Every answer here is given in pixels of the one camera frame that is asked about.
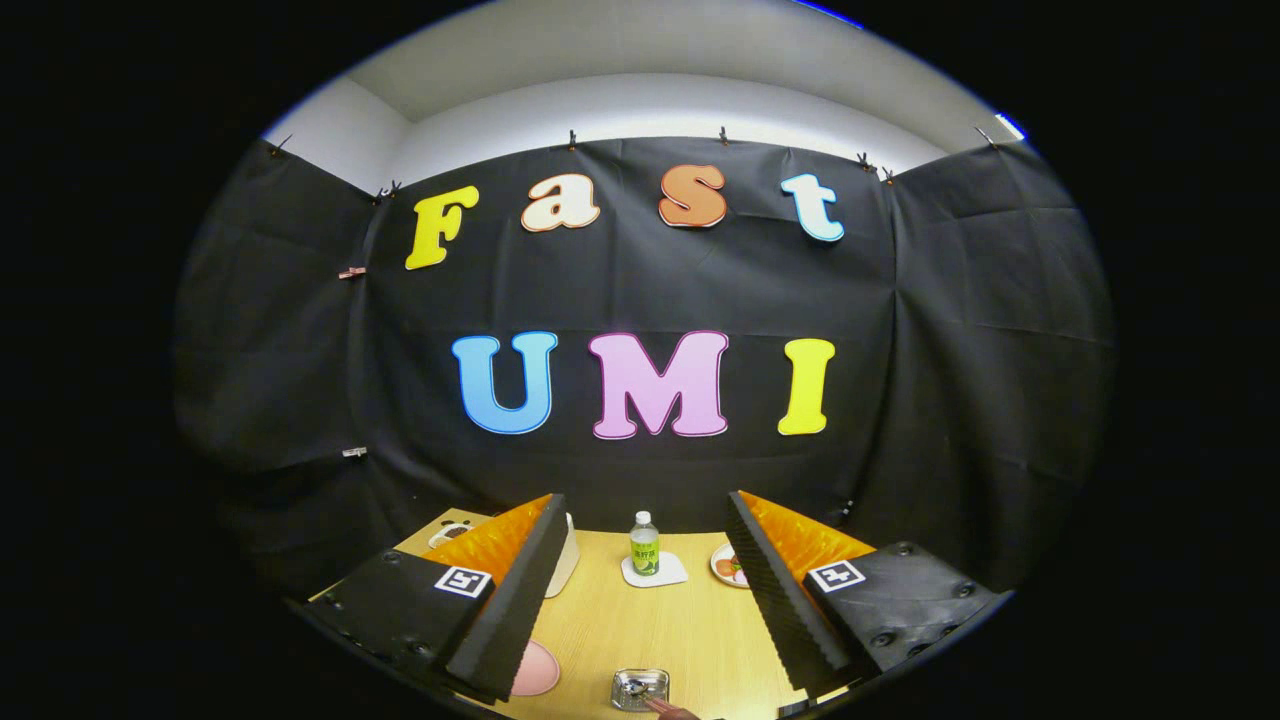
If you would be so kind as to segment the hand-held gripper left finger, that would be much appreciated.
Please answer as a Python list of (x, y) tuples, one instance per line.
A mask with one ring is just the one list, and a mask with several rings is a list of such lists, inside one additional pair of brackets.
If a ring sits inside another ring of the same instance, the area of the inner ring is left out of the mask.
[(568, 532), (564, 496), (544, 495), (426, 553), (383, 550), (300, 615), (420, 691), (506, 701)]

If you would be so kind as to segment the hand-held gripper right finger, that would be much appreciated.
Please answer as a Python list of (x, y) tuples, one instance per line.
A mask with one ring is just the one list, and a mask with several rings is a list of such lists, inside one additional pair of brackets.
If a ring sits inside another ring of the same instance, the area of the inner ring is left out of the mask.
[(911, 541), (876, 548), (745, 491), (726, 534), (795, 689), (817, 698), (922, 664), (1010, 598)]

